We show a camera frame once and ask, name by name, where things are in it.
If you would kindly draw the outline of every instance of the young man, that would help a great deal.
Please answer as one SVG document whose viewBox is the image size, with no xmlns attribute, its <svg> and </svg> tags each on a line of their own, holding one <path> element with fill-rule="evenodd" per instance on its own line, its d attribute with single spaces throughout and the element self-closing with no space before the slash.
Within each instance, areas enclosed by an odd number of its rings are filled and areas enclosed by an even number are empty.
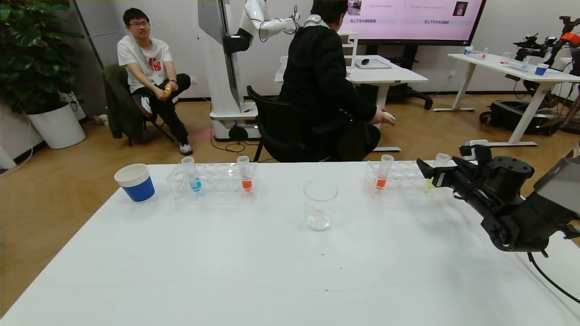
<svg viewBox="0 0 580 326">
<path fill-rule="evenodd" d="M 327 154 L 341 160 L 361 160 L 380 140 L 378 123 L 394 125 L 385 108 L 360 96 L 346 80 L 346 62 L 337 31 L 348 0 L 314 0 L 311 16 L 292 40 L 280 101 L 293 104 L 304 130 L 329 121 L 352 119 L 349 126 L 326 139 L 308 132 L 306 143 L 322 143 Z"/>
<path fill-rule="evenodd" d="M 157 113 L 177 139 L 183 155 L 193 153 L 187 140 L 187 130 L 175 113 L 172 99 L 191 85 L 186 74 L 176 74 L 169 46 L 159 39 L 149 37 L 149 18 L 139 9 L 130 8 L 123 15 L 125 28 L 130 35 L 117 44 L 119 66 L 129 75 L 131 95 L 146 117 Z M 165 88 L 171 87 L 166 95 Z"/>
</svg>

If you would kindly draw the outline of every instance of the black robotic arm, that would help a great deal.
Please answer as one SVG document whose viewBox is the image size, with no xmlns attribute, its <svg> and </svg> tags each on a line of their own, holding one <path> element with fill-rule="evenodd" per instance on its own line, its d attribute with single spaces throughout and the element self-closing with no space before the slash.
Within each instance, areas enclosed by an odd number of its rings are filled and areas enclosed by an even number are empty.
<svg viewBox="0 0 580 326">
<path fill-rule="evenodd" d="M 420 159 L 417 164 L 436 187 L 452 188 L 457 199 L 483 217 L 481 226 L 498 249 L 547 256 L 545 249 L 555 232 L 562 231 L 567 239 L 580 237 L 580 230 L 569 224 L 580 216 L 580 158 L 560 160 L 522 199 L 520 188 L 534 169 L 515 158 L 492 158 L 487 146 L 463 146 L 461 152 L 470 155 L 472 148 L 477 165 L 458 157 L 453 167 L 432 168 Z"/>
</svg>

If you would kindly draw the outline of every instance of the white t-shirt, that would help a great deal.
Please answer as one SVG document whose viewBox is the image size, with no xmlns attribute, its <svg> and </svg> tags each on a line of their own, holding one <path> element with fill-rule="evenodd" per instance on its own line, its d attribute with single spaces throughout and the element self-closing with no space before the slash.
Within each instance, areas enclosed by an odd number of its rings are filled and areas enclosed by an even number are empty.
<svg viewBox="0 0 580 326">
<path fill-rule="evenodd" d="M 164 61 L 173 61 L 171 59 L 171 52 L 167 43 L 160 39 L 151 39 L 151 49 L 142 49 L 133 36 L 127 35 L 117 43 L 117 56 L 119 58 L 119 66 L 123 67 L 129 63 L 136 62 L 141 68 L 143 74 L 154 84 L 159 85 L 167 79 L 167 72 L 165 71 Z M 128 83 L 131 93 L 135 90 L 145 87 L 127 68 L 129 74 Z"/>
</svg>

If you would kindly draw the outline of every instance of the robotic arm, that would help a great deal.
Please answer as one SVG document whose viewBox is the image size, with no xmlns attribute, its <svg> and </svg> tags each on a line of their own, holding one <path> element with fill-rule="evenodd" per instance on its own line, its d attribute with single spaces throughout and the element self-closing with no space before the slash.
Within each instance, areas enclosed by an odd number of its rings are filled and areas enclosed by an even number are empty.
<svg viewBox="0 0 580 326">
<path fill-rule="evenodd" d="M 527 163 L 511 157 L 492 158 L 487 146 L 462 146 L 463 155 L 475 150 L 477 165 L 454 157 L 457 166 L 432 168 L 417 159 L 427 179 L 436 187 L 449 187 L 482 217 L 481 226 L 502 251 L 542 252 L 549 237 L 562 231 L 564 238 L 580 237 L 569 225 L 580 217 L 580 158 L 563 158 L 536 184 L 525 200 L 520 187 L 534 174 Z"/>
<path fill-rule="evenodd" d="M 265 42 L 269 37 L 280 32 L 294 34 L 300 27 L 299 19 L 297 6 L 294 6 L 294 12 L 290 18 L 271 19 L 268 15 L 266 0 L 246 0 L 238 32 L 224 37 L 226 53 L 246 51 L 252 44 L 254 36 L 258 36 L 260 41 Z"/>
</svg>

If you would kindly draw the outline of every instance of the blue cup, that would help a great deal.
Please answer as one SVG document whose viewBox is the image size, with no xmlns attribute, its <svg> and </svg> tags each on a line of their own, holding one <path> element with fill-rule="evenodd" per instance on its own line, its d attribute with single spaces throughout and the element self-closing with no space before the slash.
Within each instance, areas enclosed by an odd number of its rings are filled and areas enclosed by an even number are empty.
<svg viewBox="0 0 580 326">
<path fill-rule="evenodd" d="M 548 67 L 547 64 L 539 64 L 536 67 L 536 75 L 543 76 L 546 73 L 546 70 L 548 70 Z"/>
<path fill-rule="evenodd" d="M 145 164 L 131 164 L 115 173 L 115 181 L 134 202 L 147 201 L 155 194 L 155 188 Z"/>
</svg>

